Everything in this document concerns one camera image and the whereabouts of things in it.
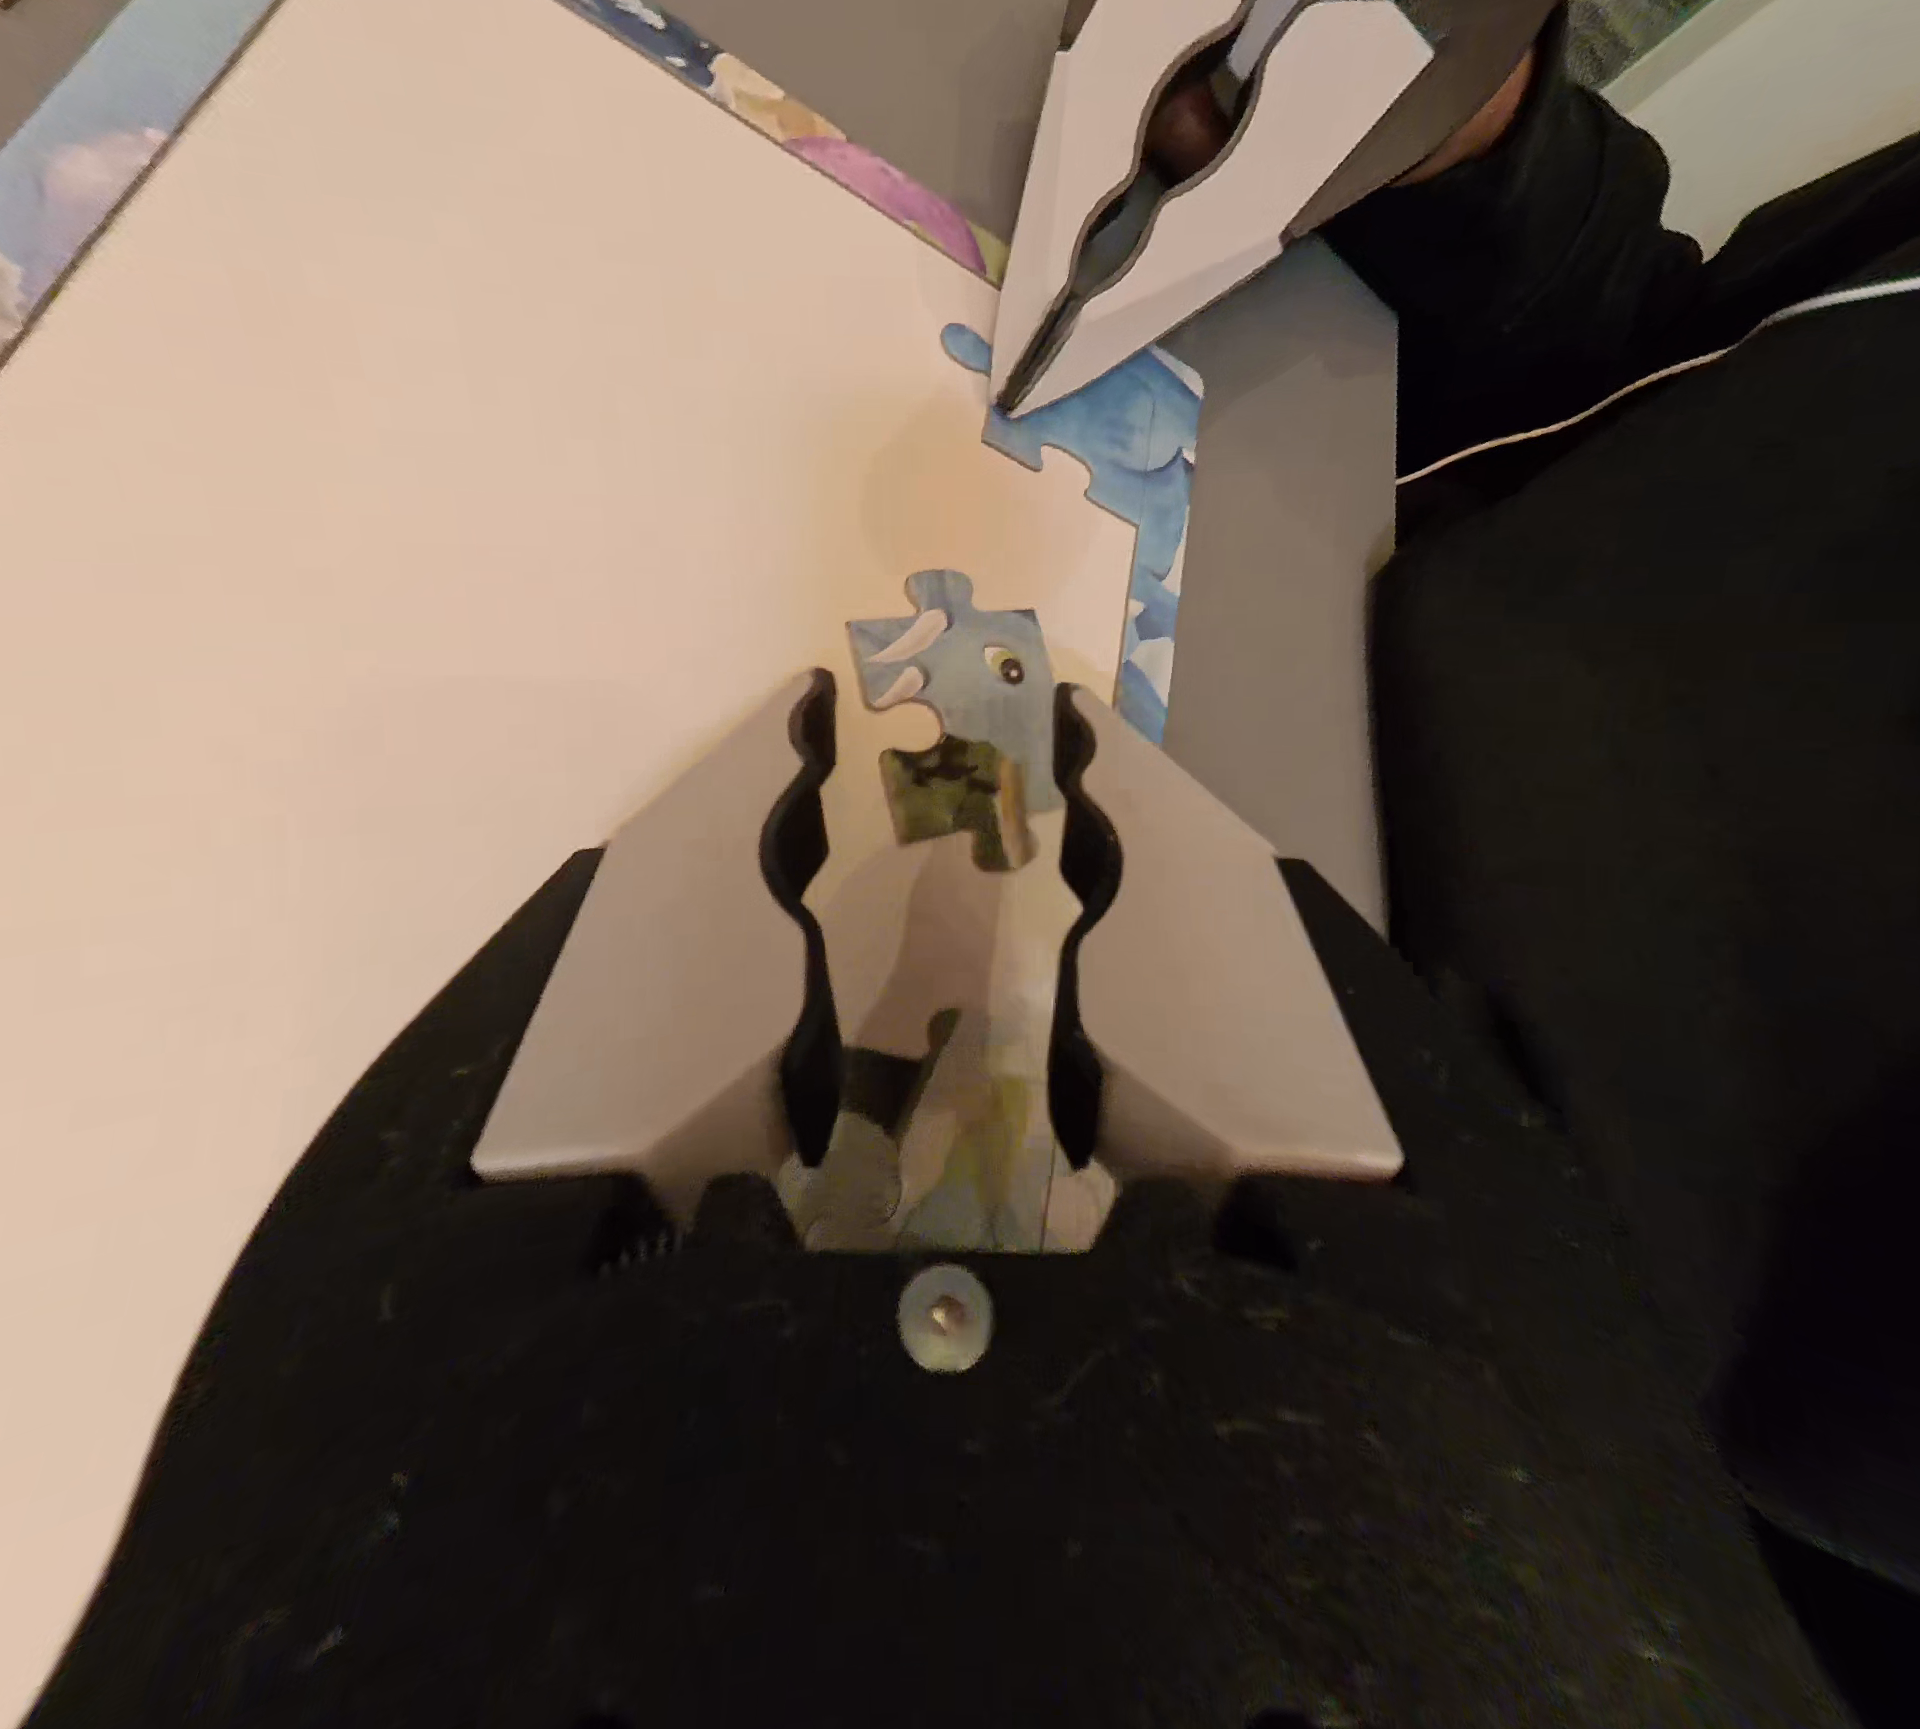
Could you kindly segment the person's right forearm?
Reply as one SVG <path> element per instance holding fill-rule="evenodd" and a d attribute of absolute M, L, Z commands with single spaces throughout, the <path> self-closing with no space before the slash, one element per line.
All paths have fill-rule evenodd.
<path fill-rule="evenodd" d="M 1662 353 L 1704 267 L 1666 228 L 1668 181 L 1659 144 L 1568 73 L 1559 4 L 1462 152 L 1321 228 L 1397 324 L 1397 475 L 1565 420 Z"/>

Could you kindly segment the person's right hand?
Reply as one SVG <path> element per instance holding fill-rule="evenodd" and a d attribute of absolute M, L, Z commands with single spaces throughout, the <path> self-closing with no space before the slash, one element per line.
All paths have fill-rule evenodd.
<path fill-rule="evenodd" d="M 1242 83 L 1228 66 L 1169 85 L 1148 118 L 1142 158 L 1163 186 L 1198 177 L 1231 140 Z"/>

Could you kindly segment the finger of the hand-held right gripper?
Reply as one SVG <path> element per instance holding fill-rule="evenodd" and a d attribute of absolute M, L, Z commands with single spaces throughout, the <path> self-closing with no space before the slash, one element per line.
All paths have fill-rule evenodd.
<path fill-rule="evenodd" d="M 1414 85 L 1431 47 L 1389 0 L 1307 0 L 1242 90 L 1221 150 L 1138 192 L 1116 138 L 1120 62 L 1056 59 L 995 316 L 995 404 L 1059 402 L 1258 275 L 1313 195 Z"/>
<path fill-rule="evenodd" d="M 1133 186 L 1168 80 L 1221 43 L 1250 0 L 1067 0 L 1019 189 L 989 345 L 995 408 L 1063 388 L 1052 367 L 1080 309 L 1091 228 Z"/>

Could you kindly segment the blue triceratops body puzzle piece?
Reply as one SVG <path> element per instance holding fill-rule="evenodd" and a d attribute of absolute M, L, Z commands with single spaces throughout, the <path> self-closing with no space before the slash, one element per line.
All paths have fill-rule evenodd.
<path fill-rule="evenodd" d="M 1148 346 L 1021 419 L 987 407 L 979 440 L 1030 470 L 1049 450 L 1069 456 L 1096 509 L 1176 536 L 1187 521 L 1202 404 L 1199 375 Z"/>

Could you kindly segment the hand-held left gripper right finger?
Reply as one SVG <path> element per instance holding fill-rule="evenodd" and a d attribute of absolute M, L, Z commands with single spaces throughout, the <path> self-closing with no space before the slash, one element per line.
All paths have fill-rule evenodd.
<path fill-rule="evenodd" d="M 1059 872 L 1049 1127 L 1072 1169 L 1226 1191 L 1404 1167 L 1273 844 L 1075 684 L 1052 707 Z"/>

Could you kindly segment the joined green dinosaur puzzle pieces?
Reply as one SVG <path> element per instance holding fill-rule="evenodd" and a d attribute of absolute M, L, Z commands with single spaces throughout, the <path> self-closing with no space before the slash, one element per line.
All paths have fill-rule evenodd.
<path fill-rule="evenodd" d="M 959 1007 L 926 1023 L 915 1058 L 847 1049 L 821 1161 L 791 1155 L 775 1178 L 799 1248 L 1042 1251 L 1053 1141 L 1043 1082 L 1021 1064 Z"/>

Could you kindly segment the white puzzle tray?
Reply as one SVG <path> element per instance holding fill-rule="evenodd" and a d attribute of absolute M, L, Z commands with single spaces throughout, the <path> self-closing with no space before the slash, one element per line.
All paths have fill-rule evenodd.
<path fill-rule="evenodd" d="M 214 0 L 163 0 L 180 30 Z M 613 0 L 241 0 L 4 363 L 4 1720 L 243 1238 L 563 859 L 810 665 L 852 1045 L 1043 1082 L 1045 867 L 896 846 L 847 623 L 957 569 L 1135 686 L 1146 533 L 981 443 L 995 290 Z"/>

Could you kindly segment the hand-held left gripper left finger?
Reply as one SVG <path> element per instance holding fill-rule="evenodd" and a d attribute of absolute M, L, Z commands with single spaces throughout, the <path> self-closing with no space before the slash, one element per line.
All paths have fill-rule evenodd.
<path fill-rule="evenodd" d="M 842 1028 L 805 890 L 838 690 L 784 683 L 606 843 L 516 1047 L 472 1171 L 630 1172 L 676 1221 L 716 1176 L 817 1162 Z"/>

